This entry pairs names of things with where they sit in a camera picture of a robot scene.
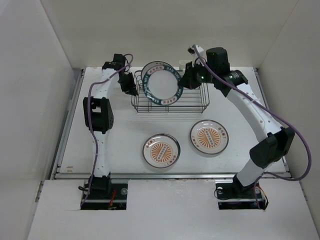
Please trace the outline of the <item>metal wire dish rack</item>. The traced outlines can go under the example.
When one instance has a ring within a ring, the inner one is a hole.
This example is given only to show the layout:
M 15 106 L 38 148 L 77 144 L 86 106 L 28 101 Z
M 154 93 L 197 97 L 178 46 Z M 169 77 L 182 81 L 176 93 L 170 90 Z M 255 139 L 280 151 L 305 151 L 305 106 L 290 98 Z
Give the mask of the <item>metal wire dish rack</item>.
M 210 104 L 209 89 L 206 83 L 195 89 L 184 88 L 180 98 L 170 100 L 169 104 L 156 104 L 143 91 L 141 73 L 141 70 L 137 70 L 133 74 L 138 95 L 131 97 L 131 105 L 138 113 L 201 114 Z

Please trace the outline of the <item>orange sunburst plate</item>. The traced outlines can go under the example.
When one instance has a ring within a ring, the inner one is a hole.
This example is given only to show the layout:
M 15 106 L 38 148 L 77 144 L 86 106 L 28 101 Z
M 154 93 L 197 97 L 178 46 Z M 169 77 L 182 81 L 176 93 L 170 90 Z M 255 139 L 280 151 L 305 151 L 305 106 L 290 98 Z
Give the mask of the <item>orange sunburst plate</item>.
M 156 169 L 171 167 L 178 161 L 180 155 L 181 146 L 178 140 L 166 133 L 152 135 L 142 147 L 145 162 Z
M 218 155 L 229 144 L 226 128 L 211 119 L 196 122 L 189 131 L 189 138 L 195 149 L 206 155 Z

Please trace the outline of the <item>white plate with flower outline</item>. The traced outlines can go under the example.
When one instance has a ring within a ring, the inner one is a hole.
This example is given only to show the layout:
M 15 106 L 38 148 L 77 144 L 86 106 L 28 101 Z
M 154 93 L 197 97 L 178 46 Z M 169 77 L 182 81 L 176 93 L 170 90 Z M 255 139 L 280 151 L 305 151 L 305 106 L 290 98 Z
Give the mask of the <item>white plate with flower outline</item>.
M 140 76 L 141 76 L 141 82 L 142 82 L 142 90 L 146 96 L 149 95 L 149 91 L 147 90 L 146 77 L 150 77 L 156 71 L 163 70 L 164 66 L 170 66 L 170 65 L 164 61 L 152 61 L 143 67 Z

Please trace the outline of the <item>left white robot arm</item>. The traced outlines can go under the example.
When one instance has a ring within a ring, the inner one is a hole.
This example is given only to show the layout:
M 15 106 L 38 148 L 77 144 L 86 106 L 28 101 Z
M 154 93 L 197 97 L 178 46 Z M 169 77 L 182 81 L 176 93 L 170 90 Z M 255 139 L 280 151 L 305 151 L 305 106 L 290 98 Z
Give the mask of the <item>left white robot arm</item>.
M 110 97 L 116 84 L 120 85 L 124 94 L 138 94 L 130 70 L 133 59 L 131 53 L 114 54 L 112 61 L 103 64 L 101 80 L 90 85 L 88 96 L 83 99 L 85 125 L 92 136 L 94 150 L 87 193 L 95 192 L 103 199 L 109 197 L 112 192 L 111 170 L 106 154 L 108 136 L 115 121 Z

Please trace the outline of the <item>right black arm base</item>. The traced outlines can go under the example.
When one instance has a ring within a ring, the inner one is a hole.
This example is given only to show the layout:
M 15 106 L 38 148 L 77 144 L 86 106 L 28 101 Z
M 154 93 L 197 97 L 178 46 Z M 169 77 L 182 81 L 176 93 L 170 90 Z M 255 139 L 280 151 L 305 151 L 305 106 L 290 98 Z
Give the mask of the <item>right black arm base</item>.
M 268 197 L 259 184 L 237 193 L 231 182 L 217 182 L 214 196 L 219 210 L 266 210 L 269 205 Z

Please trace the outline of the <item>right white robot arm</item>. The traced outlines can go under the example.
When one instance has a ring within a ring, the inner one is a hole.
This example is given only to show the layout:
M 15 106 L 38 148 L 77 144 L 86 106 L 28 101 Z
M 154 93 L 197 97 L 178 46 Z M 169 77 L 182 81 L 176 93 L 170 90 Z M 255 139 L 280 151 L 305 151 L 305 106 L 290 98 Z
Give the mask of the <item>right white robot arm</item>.
M 187 51 L 193 60 L 185 65 L 178 85 L 194 89 L 202 83 L 213 84 L 243 115 L 258 141 L 249 151 L 248 162 L 233 177 L 232 193 L 243 197 L 265 170 L 288 153 L 295 132 L 272 117 L 240 70 L 230 68 L 226 49 L 214 47 L 204 50 L 194 44 Z

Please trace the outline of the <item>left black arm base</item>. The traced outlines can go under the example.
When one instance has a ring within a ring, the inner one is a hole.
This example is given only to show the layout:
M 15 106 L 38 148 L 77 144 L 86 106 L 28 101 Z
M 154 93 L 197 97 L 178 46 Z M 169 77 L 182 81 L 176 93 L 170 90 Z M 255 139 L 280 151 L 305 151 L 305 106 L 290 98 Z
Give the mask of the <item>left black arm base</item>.
M 126 210 L 127 209 L 128 184 L 112 183 L 110 193 L 91 190 L 90 195 L 80 203 L 81 210 Z

